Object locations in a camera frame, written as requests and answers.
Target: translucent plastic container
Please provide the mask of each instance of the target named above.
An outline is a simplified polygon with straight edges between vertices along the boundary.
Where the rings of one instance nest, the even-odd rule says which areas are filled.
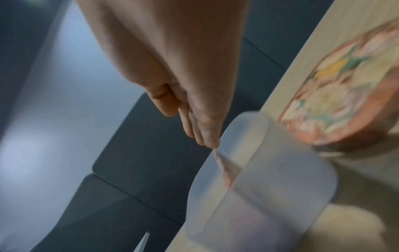
[[[288,252],[333,197],[331,165],[266,115],[239,115],[219,151],[241,173],[228,189],[210,155],[188,197],[189,240],[215,252]]]

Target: finger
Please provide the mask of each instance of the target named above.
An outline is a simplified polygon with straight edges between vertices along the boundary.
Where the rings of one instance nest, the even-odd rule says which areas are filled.
[[[173,117],[179,109],[179,101],[168,84],[156,87],[146,87],[146,92],[159,111],[168,117]]]
[[[182,120],[184,132],[186,132],[187,136],[194,137],[191,120],[188,115],[188,112],[189,112],[188,108],[189,108],[188,103],[180,102],[179,114],[180,114],[180,118]]]
[[[220,133],[222,132],[224,116],[210,117],[199,115],[196,118],[205,146],[217,149],[220,144]]]
[[[199,145],[204,146],[204,139],[202,138],[201,131],[199,130],[200,128],[198,127],[197,119],[195,119],[195,116],[192,113],[192,111],[189,111],[188,115],[191,120],[191,125],[192,125],[192,130],[194,132],[195,140]]]

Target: hand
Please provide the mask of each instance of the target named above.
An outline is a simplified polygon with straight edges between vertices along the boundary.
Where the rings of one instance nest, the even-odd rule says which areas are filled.
[[[249,0],[77,0],[119,72],[200,145],[219,146]]]

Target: wooden table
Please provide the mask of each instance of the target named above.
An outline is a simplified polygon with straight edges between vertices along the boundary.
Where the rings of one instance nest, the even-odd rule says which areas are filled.
[[[326,54],[397,16],[399,0],[335,0],[261,112],[277,119]],[[322,154],[335,165],[340,183],[333,203],[302,238],[297,252],[399,251],[398,135],[399,125],[371,148],[345,156]],[[183,225],[167,250],[175,251],[207,250],[187,241]]]

